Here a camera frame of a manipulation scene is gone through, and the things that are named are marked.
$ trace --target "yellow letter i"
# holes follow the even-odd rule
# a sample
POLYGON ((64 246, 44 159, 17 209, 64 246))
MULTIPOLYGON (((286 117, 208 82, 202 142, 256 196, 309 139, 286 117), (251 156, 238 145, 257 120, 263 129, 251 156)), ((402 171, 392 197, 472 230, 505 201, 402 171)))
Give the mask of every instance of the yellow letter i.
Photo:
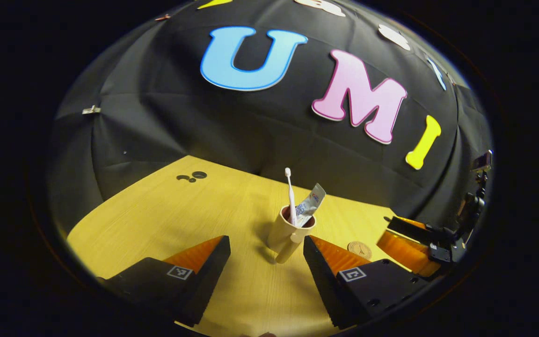
POLYGON ((419 170, 423 166, 423 159, 428 155, 428 151, 432 148, 432 144, 436 140, 436 137, 440 136, 442 130, 440 124, 432 116, 428 115, 425 118, 426 126, 423 136, 417 143, 415 150, 409 152, 405 157, 407 164, 413 166, 414 169, 419 170))

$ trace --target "toothpaste packet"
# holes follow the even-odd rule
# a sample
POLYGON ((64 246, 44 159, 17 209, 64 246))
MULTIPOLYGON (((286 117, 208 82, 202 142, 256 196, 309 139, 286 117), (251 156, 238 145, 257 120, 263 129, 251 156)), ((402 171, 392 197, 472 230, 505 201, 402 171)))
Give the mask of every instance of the toothpaste packet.
POLYGON ((297 227, 302 227, 309 219, 311 219, 313 213, 319 208, 325 196, 325 190, 321 188, 319 183, 315 184, 315 187, 309 193, 309 196, 297 206, 297 227))

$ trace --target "black cloth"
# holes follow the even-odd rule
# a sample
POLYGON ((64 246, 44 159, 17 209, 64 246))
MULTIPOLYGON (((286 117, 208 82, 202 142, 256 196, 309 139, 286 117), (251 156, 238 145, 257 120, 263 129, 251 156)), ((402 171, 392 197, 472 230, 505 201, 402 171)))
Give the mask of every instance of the black cloth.
POLYGON ((421 47, 407 38, 406 51, 384 39, 378 24, 385 22, 376 13, 338 4, 346 17, 292 0, 201 10, 189 2, 112 45, 77 79, 56 116, 47 177, 56 224, 69 232, 103 201, 186 155, 277 181, 291 167, 294 185, 319 182, 333 196, 436 226, 450 222, 463 194, 474 190, 471 160, 492 148, 479 100, 447 76, 443 90, 421 47), (270 29, 309 41, 297 47, 275 86, 227 90, 199 70, 210 32, 223 26, 257 31, 238 50, 235 66, 242 70, 263 64, 270 29), (407 90, 391 144, 353 128, 348 114, 334 122, 313 113, 311 104, 324 96, 335 67, 332 49, 363 60, 373 88, 390 77, 407 90), (81 114, 92 105, 101 113, 81 114), (415 170, 405 156, 421 138, 426 115, 442 133, 415 170))

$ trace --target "cup handle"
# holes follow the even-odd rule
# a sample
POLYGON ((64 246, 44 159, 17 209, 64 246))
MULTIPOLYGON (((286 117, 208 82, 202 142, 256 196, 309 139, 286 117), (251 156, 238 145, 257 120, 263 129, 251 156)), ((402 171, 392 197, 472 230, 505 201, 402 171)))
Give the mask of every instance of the cup handle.
POLYGON ((278 256, 276 256, 276 262, 286 262, 286 260, 291 257, 295 250, 297 250, 297 247, 299 247, 304 238, 305 235, 292 233, 291 241, 287 242, 286 245, 284 245, 284 248, 282 248, 282 250, 280 251, 280 253, 278 253, 278 256))

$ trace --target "round coaster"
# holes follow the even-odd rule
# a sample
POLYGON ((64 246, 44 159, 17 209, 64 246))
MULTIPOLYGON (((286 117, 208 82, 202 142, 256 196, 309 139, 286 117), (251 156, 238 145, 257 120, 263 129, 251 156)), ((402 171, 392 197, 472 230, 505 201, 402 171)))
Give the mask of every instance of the round coaster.
POLYGON ((371 250, 363 242, 353 241, 353 242, 349 243, 349 245, 347 246, 347 249, 350 252, 353 252, 353 253, 357 254, 358 256, 361 256, 361 257, 366 258, 368 260, 371 258, 371 250))

